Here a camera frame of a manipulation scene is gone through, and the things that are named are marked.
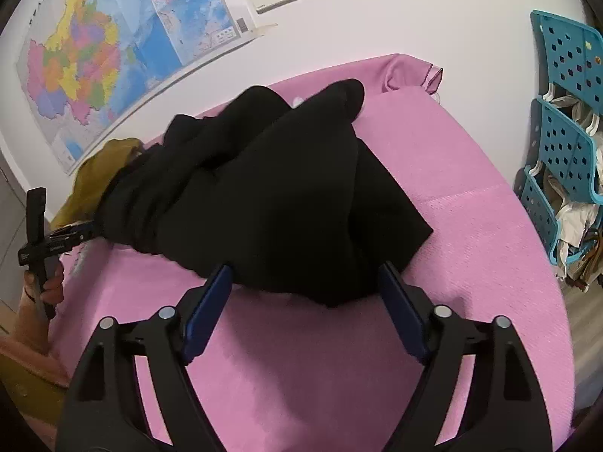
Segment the left hand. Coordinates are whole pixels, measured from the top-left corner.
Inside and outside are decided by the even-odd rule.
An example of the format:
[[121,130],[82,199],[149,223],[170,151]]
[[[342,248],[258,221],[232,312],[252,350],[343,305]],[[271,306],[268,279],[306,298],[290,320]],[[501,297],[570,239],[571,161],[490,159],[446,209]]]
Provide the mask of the left hand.
[[[63,280],[64,280],[64,267],[62,263],[57,262],[55,273],[52,278],[47,279],[45,282],[44,289],[41,293],[41,300],[44,303],[56,306],[63,301]],[[35,294],[34,288],[36,284],[36,278],[33,272],[26,270],[23,273],[23,296],[21,299],[24,303],[34,303]]]

